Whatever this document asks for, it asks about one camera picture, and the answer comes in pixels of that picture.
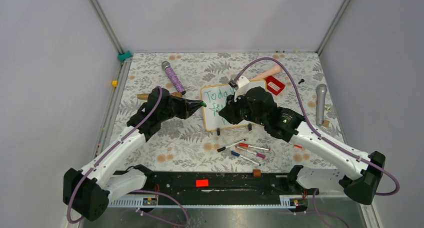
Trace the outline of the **yellow framed whiteboard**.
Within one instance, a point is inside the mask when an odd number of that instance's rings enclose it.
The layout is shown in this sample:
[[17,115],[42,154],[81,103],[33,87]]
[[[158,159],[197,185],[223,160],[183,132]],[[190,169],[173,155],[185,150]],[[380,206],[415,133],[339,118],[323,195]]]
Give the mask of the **yellow framed whiteboard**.
[[200,89],[200,97],[207,107],[203,107],[203,122],[205,130],[216,131],[217,129],[229,129],[248,126],[247,121],[233,125],[228,123],[219,114],[209,110],[209,108],[222,109],[226,104],[226,98],[235,93],[235,90],[229,84],[219,84],[213,86],[204,86]]

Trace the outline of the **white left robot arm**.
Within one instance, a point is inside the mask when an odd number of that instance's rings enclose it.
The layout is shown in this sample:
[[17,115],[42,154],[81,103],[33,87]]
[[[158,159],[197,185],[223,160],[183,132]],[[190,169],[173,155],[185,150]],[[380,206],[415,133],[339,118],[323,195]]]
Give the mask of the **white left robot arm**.
[[84,218],[94,221],[110,202],[125,194],[136,190],[153,191],[154,178],[138,169],[118,177],[113,174],[122,161],[160,130],[163,122],[173,118],[188,119],[203,107],[206,104],[201,100],[177,97],[167,89],[155,87],[119,136],[99,156],[82,168],[70,168],[64,174],[62,193],[68,223],[75,224]]

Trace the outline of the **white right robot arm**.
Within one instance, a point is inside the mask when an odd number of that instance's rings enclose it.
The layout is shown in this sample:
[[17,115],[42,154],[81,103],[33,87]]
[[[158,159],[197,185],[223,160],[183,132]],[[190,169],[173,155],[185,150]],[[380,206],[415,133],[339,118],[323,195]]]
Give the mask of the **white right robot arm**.
[[343,192],[364,205],[373,202],[386,161],[382,153],[368,154],[333,137],[319,135],[319,129],[309,126],[304,116],[279,107],[271,93],[261,87],[252,88],[238,97],[228,96],[218,114],[230,124],[248,121],[262,125],[270,136],[304,147],[336,167],[334,171],[300,169],[286,181],[291,193],[318,188]]

